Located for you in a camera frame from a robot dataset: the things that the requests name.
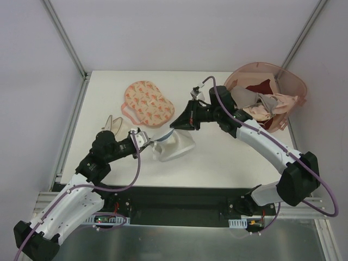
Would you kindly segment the white mesh laundry bag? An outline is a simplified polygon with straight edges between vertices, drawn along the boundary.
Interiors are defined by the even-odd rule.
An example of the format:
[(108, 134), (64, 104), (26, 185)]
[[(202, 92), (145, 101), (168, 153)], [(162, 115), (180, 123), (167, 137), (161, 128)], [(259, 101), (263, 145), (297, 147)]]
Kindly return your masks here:
[(196, 146), (191, 134), (180, 129), (168, 128), (156, 133), (150, 140), (153, 157), (160, 162), (182, 157)]

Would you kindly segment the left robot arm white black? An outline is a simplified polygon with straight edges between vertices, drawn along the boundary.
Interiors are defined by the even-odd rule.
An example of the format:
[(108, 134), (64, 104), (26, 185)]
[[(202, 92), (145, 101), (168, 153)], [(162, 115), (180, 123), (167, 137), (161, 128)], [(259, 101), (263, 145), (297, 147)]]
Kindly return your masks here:
[(114, 196), (130, 189), (134, 183), (112, 189), (102, 183), (111, 171), (110, 163), (140, 153), (153, 141), (140, 129), (132, 129), (127, 137), (116, 141), (115, 135), (103, 130), (96, 135), (87, 156), (79, 163), (75, 174), (48, 206), (29, 222), (19, 221), (14, 227), (18, 252), (32, 260), (52, 260), (65, 236), (85, 219), (99, 211), (108, 212), (115, 205)]

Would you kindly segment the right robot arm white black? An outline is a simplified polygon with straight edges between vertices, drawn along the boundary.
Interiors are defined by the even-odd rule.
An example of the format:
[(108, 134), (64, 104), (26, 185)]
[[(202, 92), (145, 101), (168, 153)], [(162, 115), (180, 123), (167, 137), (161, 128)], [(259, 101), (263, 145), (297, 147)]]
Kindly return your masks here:
[(173, 129), (197, 131), (202, 122), (216, 122), (220, 129), (248, 144), (267, 159), (281, 175), (280, 180), (258, 185), (233, 201), (233, 209), (240, 215), (252, 216), (267, 204), (285, 202), (296, 206), (320, 186), (315, 178), (319, 173), (318, 160), (311, 153), (291, 150), (258, 124), (249, 114), (237, 109), (225, 86), (209, 90), (210, 103), (196, 98), (170, 124)]

